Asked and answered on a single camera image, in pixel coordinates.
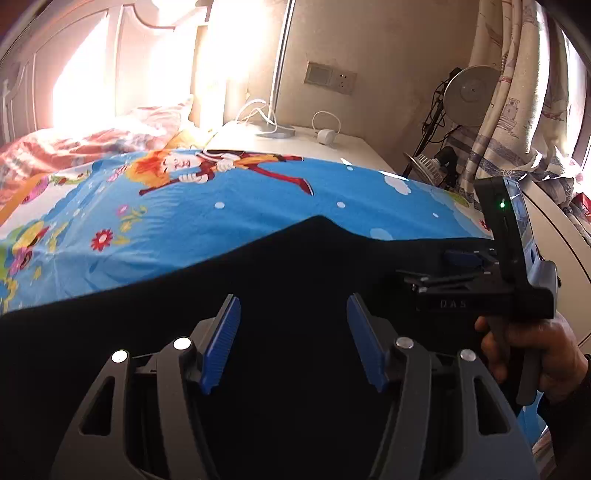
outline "white cable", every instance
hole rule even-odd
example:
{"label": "white cable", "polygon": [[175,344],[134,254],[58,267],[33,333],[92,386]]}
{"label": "white cable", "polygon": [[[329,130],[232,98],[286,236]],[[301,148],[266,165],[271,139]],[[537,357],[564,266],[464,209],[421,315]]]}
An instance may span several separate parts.
{"label": "white cable", "polygon": [[312,117],[312,128],[314,129],[314,132],[318,133],[318,129],[314,126],[314,118],[316,118],[316,115],[318,115],[319,113],[326,113],[327,115],[330,115],[330,116],[333,116],[334,118],[336,118],[337,122],[339,123],[339,131],[336,134],[339,135],[339,133],[340,133],[340,119],[339,119],[339,117],[337,117],[332,112],[327,112],[326,110],[320,110],[320,111],[316,112],[314,114],[314,116]]}
{"label": "white cable", "polygon": [[255,98],[253,100],[250,100],[249,102],[242,105],[242,108],[240,108],[240,110],[238,110],[238,113],[236,114],[236,118],[234,119],[234,121],[238,122],[240,120],[240,116],[242,115],[242,112],[244,110],[246,110],[248,107],[250,107],[253,103],[262,103],[263,105],[267,104],[267,102],[264,101],[262,98]]}
{"label": "white cable", "polygon": [[273,127],[274,127],[274,129],[271,132],[262,132],[262,133],[257,134],[257,136],[259,136],[259,137],[264,137],[266,135],[274,134],[275,132],[277,132],[277,129],[296,131],[296,129],[293,127],[284,127],[282,125],[278,125],[277,124],[277,115],[275,114],[275,111],[272,109],[272,107],[269,107],[269,116],[266,116],[265,112],[263,112],[260,107],[254,107],[246,117],[244,117],[242,120],[240,120],[240,116],[242,115],[242,112],[246,108],[248,108],[249,106],[251,106],[255,103],[262,103],[263,106],[265,106],[267,104],[267,102],[261,98],[255,98],[253,100],[250,100],[249,102],[245,103],[242,106],[242,108],[240,108],[240,110],[236,114],[235,121],[236,122],[246,122],[248,124],[248,121],[258,113],[265,120],[265,122],[267,122],[270,125],[273,125]]}

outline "cartoon girl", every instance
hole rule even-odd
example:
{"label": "cartoon girl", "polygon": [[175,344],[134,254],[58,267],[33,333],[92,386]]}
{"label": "cartoon girl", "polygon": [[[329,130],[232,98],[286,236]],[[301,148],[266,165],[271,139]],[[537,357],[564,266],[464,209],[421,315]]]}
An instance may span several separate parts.
{"label": "cartoon girl", "polygon": [[[145,157],[132,162],[125,170],[125,175],[130,180],[143,183],[148,187],[139,191],[140,195],[145,195],[174,183],[206,183],[213,180],[216,173],[241,168],[276,180],[293,183],[308,195],[314,195],[314,191],[306,179],[271,172],[259,166],[261,163],[288,160],[303,161],[304,159],[302,157],[236,151],[184,153],[174,150],[159,150],[150,152]],[[190,168],[199,168],[199,170],[187,172]]]}

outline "cartoon print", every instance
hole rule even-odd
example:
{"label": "cartoon print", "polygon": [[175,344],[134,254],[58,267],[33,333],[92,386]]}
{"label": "cartoon print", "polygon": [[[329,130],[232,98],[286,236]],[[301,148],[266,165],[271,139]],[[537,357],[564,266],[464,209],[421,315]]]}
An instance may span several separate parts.
{"label": "cartoon print", "polygon": [[36,245],[41,238],[47,233],[49,227],[43,227],[43,222],[39,221],[31,225],[20,236],[16,243],[12,246],[12,254],[14,260],[8,270],[10,276],[14,276],[17,272],[24,270],[33,258],[33,246]]}
{"label": "cartoon print", "polygon": [[126,163],[125,165],[121,165],[120,167],[118,167],[118,168],[114,169],[114,171],[113,171],[113,175],[111,175],[111,176],[110,176],[110,177],[107,179],[107,181],[108,181],[109,183],[111,183],[111,182],[113,182],[113,181],[117,180],[117,179],[119,178],[119,176],[125,172],[125,170],[127,169],[127,166],[128,166],[128,165],[127,165],[127,163]]}
{"label": "cartoon print", "polygon": [[35,269],[35,273],[33,274],[33,280],[39,280],[39,278],[41,278],[41,265]]}
{"label": "cartoon print", "polygon": [[90,170],[86,170],[79,173],[76,177],[64,176],[64,175],[52,175],[49,181],[52,181],[55,186],[57,185],[78,185],[90,176]]}
{"label": "cartoon print", "polygon": [[495,29],[492,28],[492,26],[490,24],[488,24],[488,23],[486,24],[486,31],[488,32],[488,37],[491,39],[491,42],[493,42],[499,48],[502,48],[502,46],[503,46],[503,35],[501,35],[500,33],[495,32]]}
{"label": "cartoon print", "polygon": [[21,203],[29,203],[30,201],[39,197],[42,194],[47,186],[49,185],[49,176],[43,177],[41,180],[37,182],[37,184],[33,187],[29,195],[24,197]]}
{"label": "cartoon print", "polygon": [[532,5],[532,3],[530,2],[530,0],[526,0],[524,2],[523,5],[523,14],[522,14],[522,24],[528,24],[531,23],[532,25],[534,25],[536,28],[540,27],[540,23],[538,22],[537,19],[537,10],[535,9],[535,7]]}
{"label": "cartoon print", "polygon": [[105,247],[108,247],[113,240],[113,232],[111,229],[104,229],[97,232],[95,237],[90,241],[90,247],[93,250],[102,252]]}
{"label": "cartoon print", "polygon": [[2,312],[8,311],[10,301],[17,294],[18,282],[10,277],[0,280],[0,305]]}
{"label": "cartoon print", "polygon": [[513,128],[517,124],[517,122],[515,122],[515,117],[517,116],[518,111],[519,100],[515,98],[508,98],[507,102],[505,103],[505,106],[503,107],[503,111],[501,113],[501,117],[499,118],[499,123],[497,127],[511,132],[511,130],[513,130]]}
{"label": "cartoon print", "polygon": [[401,195],[408,195],[412,190],[408,186],[408,180],[402,177],[398,177],[392,173],[384,175],[384,181],[394,188]]}
{"label": "cartoon print", "polygon": [[[117,215],[121,216],[121,225],[119,226],[121,233],[129,232],[133,224],[135,222],[140,222],[142,217],[148,212],[148,209],[144,205],[140,205],[137,210],[132,208],[129,215],[122,216],[128,208],[128,205],[122,205],[117,209]],[[120,234],[117,234],[115,240],[113,240],[115,245],[125,245],[129,242],[129,238]]]}
{"label": "cartoon print", "polygon": [[[206,153],[183,153],[160,150],[150,152],[143,158],[132,162],[125,170],[125,175],[132,181],[143,183],[148,188],[140,190],[140,195],[158,190],[175,183],[206,183],[215,178],[216,173],[224,173],[234,168],[251,170],[272,179],[287,181],[301,188],[308,195],[314,195],[306,179],[290,177],[264,170],[261,163],[280,161],[303,161],[302,157],[257,154],[236,151],[209,151]],[[186,172],[190,168],[199,168],[196,173]],[[171,174],[180,173],[173,178]]]}
{"label": "cartoon print", "polygon": [[63,223],[59,228],[53,230],[49,237],[49,240],[46,242],[48,248],[47,250],[49,253],[55,253],[57,248],[57,237],[61,235],[61,233],[66,229],[70,222]]}
{"label": "cartoon print", "polygon": [[455,192],[448,192],[447,190],[442,191],[453,199],[454,205],[458,211],[461,212],[466,218],[470,219],[482,233],[485,233],[489,236],[492,235],[491,229],[489,229],[486,225],[482,214],[475,208],[470,207],[470,204],[464,197]]}

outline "patterned curtain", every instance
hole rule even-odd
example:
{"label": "patterned curtain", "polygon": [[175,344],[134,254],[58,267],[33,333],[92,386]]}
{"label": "patterned curtain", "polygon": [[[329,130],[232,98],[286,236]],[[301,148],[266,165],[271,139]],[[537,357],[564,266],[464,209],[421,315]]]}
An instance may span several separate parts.
{"label": "patterned curtain", "polygon": [[560,206],[583,180],[571,155],[581,129],[586,70],[560,27],[534,0],[480,0],[470,65],[499,70],[479,128],[461,127],[458,191],[478,205],[475,179],[531,175]]}

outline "pink blanket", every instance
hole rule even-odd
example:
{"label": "pink blanket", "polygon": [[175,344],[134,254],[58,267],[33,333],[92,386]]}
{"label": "pink blanket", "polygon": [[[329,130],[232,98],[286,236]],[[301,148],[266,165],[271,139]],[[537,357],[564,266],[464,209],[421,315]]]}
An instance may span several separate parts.
{"label": "pink blanket", "polygon": [[0,207],[26,179],[82,165],[109,154],[160,150],[186,121],[192,98],[174,106],[138,108],[95,132],[47,128],[0,148]]}

